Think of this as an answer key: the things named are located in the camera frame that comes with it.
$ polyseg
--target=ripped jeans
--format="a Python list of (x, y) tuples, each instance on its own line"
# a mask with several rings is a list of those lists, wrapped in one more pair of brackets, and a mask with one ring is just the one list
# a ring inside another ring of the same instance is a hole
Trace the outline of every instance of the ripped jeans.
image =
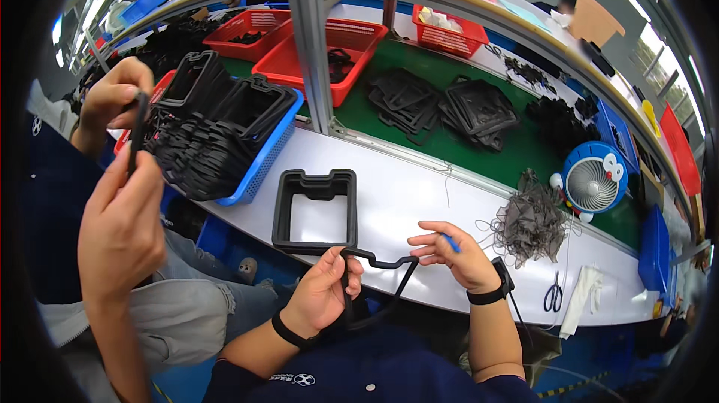
[(205, 279), (224, 284), (229, 289), (227, 334), (225, 344), (237, 336), (258, 327), (271, 319), (286, 304), (277, 298), (274, 290), (241, 284), (242, 276), (222, 264), (212, 254), (197, 248), (192, 240), (165, 230), (167, 263), (157, 269), (155, 281), (164, 279)]

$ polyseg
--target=red crate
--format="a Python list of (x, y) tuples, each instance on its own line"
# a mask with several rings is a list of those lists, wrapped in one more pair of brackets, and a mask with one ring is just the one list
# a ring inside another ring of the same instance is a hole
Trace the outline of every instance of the red crate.
[(417, 25), (417, 42), (420, 46), (436, 51), (443, 51), (457, 55), (462, 58), (469, 58), (474, 55), (482, 44), (489, 44), (485, 28), (474, 22), (456, 18), (445, 12), (434, 10), (439, 14), (447, 15), (462, 27), (463, 33), (457, 33), (446, 28), (435, 27), (419, 20), (421, 5), (415, 5), (412, 12), (412, 22)]
[[(263, 37), (252, 44), (229, 42), (235, 36), (242, 36), (247, 32), (261, 32)], [(221, 57), (257, 63), (288, 36), (292, 36), (289, 10), (247, 10), (224, 23), (202, 42), (217, 51)]]
[(666, 103), (667, 108), (664, 110), (664, 114), (661, 115), (659, 124), (661, 125), (661, 131), (664, 132), (664, 136), (667, 138), (667, 143), (670, 145), (671, 155), (674, 156), (674, 163), (677, 165), (677, 172), (684, 186), (684, 191), (691, 197), (702, 192), (702, 180), (699, 177), (699, 170), (697, 169), (697, 163), (694, 161), (692, 148), (689, 146), (687, 137), (684, 136), (682, 125), (677, 120), (674, 111), (671, 110), (669, 102)]
[[(169, 71), (165, 76), (155, 85), (155, 89), (152, 91), (152, 97), (149, 98), (148, 107), (151, 104), (156, 103), (158, 100), (160, 100), (160, 97), (163, 96), (163, 93), (165, 92), (165, 89), (167, 88), (167, 85), (170, 84), (170, 82), (173, 79), (173, 75), (175, 75), (175, 70)], [(120, 149), (122, 149), (122, 146), (124, 146), (127, 141), (130, 139), (130, 131), (131, 130), (125, 130), (122, 132), (122, 135), (117, 138), (117, 142), (115, 143), (115, 148), (113, 148), (113, 152), (115, 155), (117, 155), (120, 152)]]
[[(380, 40), (387, 34), (387, 27), (363, 21), (328, 19), (325, 33), (327, 50), (341, 48), (355, 62), (355, 66), (341, 83), (329, 85), (332, 106), (338, 107), (373, 57)], [(269, 82), (287, 84), (305, 92), (294, 36), (286, 38), (265, 55), (265, 58), (252, 68), (252, 73), (266, 75)]]

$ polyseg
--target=sleeve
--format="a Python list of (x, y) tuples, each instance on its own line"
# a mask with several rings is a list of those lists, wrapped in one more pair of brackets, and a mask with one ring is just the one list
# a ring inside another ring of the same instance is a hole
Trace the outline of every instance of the sleeve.
[(253, 372), (238, 367), (226, 359), (220, 359), (212, 368), (212, 377), (202, 403), (242, 402), (251, 390), (266, 382), (267, 380)]
[(477, 384), (488, 402), (539, 402), (539, 396), (529, 384), (515, 375), (499, 375)]

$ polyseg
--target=floor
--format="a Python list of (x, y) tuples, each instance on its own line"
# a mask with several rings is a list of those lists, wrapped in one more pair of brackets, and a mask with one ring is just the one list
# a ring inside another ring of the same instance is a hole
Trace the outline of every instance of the floor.
[[(251, 74), (253, 64), (248, 61), (233, 58), (222, 58), (222, 61), (232, 76)], [(440, 158), (511, 187), (516, 186), (519, 176), (528, 167), (534, 169), (538, 176), (548, 178), (561, 170), (564, 159), (548, 146), (537, 142), (538, 128), (526, 117), (505, 136), (503, 151), (499, 154), (473, 147), (451, 130), (443, 128), (435, 130), (424, 146), (411, 143), (398, 129), (377, 119), (377, 111), (367, 99), (364, 89), (364, 83), (369, 78), (396, 67), (408, 69), (440, 90), (446, 88), (457, 75), (486, 80), (505, 93), (520, 116), (524, 114), (527, 103), (535, 100), (531, 94), (473, 66), (407, 44), (383, 40), (342, 105), (334, 109), (337, 119), (348, 128)], [(303, 107), (300, 114), (309, 115), (308, 108)], [(592, 224), (638, 249), (640, 217), (630, 199), (622, 199), (612, 210), (595, 215)]]
[[(176, 192), (166, 188), (162, 204), (164, 212), (167, 210), (169, 201), (176, 197)], [(252, 256), (258, 263), (255, 282), (271, 278), (279, 284), (291, 284), (308, 268), (307, 265), (283, 255), (253, 237), (230, 228), (211, 215), (203, 224), (198, 245), (231, 267), (237, 267), (243, 258)], [(382, 300), (382, 298), (383, 296), (377, 296), (377, 300)], [(450, 342), (450, 345), (443, 345), (443, 336), (445, 333), (451, 333), (455, 338), (461, 337), (467, 331), (466, 315), (458, 315), (414, 303), (408, 304), (404, 310), (401, 318), (424, 317), (428, 320), (441, 320), (439, 322), (442, 325), (441, 329), (437, 326), (429, 328), (435, 335), (430, 339), (430, 343), (435, 349), (455, 351), (456, 343)], [(558, 328), (554, 328), (553, 334), (556, 335), (557, 331)], [(580, 397), (598, 390), (591, 384), (578, 385), (586, 378), (598, 377), (597, 380), (600, 383), (610, 388), (616, 388), (629, 380), (637, 379), (641, 376), (643, 369), (656, 366), (660, 358), (650, 358), (650, 361), (636, 360), (631, 354), (633, 342), (634, 328), (631, 325), (580, 327), (577, 329), (576, 336), (562, 341), (561, 356), (549, 364), (551, 367), (569, 372), (545, 370), (536, 380), (534, 390), (542, 393), (543, 398), (547, 401), (577, 401)], [(209, 360), (192, 367), (175, 367), (165, 373), (154, 375), (152, 380), (157, 388), (162, 390), (173, 402), (198, 403), (202, 400), (209, 383), (212, 365), (213, 360)], [(579, 373), (580, 376), (575, 376), (572, 373)], [(569, 386), (577, 387), (568, 391)], [(156, 390), (153, 390), (153, 397), (156, 402), (167, 401)]]

